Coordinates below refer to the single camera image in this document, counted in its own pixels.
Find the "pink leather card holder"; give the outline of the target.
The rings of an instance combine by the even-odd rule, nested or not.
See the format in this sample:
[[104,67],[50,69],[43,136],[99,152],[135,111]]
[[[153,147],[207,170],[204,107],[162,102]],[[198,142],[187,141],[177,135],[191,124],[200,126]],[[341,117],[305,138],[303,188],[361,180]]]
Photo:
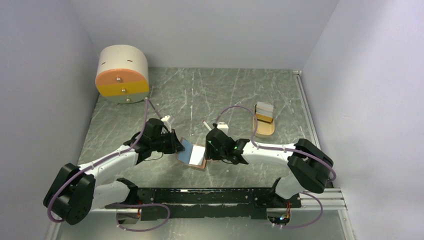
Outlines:
[[204,169],[206,166],[204,157],[206,148],[202,145],[193,144],[183,137],[180,142],[184,150],[176,154],[176,159],[190,167]]

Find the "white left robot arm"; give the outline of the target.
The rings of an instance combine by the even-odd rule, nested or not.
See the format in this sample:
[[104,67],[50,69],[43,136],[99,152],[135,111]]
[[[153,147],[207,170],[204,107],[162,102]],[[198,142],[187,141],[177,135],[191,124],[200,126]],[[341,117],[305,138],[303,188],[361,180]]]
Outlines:
[[134,134],[117,150],[89,163],[62,166],[43,200],[49,218],[75,225],[91,210],[114,204],[132,208],[138,204],[139,188],[135,183],[126,178],[108,184],[105,181],[146,161],[153,152],[172,155],[184,151],[171,127],[174,119],[171,115],[150,118],[142,132]]

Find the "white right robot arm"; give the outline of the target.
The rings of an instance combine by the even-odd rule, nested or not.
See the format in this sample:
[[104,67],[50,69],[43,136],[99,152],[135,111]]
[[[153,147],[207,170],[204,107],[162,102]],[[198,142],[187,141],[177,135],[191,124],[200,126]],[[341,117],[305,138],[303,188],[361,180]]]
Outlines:
[[246,138],[234,140],[215,127],[205,137],[204,156],[233,165],[267,164],[288,169],[289,174],[278,178],[270,193],[270,202],[275,207],[282,207],[303,191],[321,194],[335,177],[333,161],[304,138],[291,144],[254,143]]

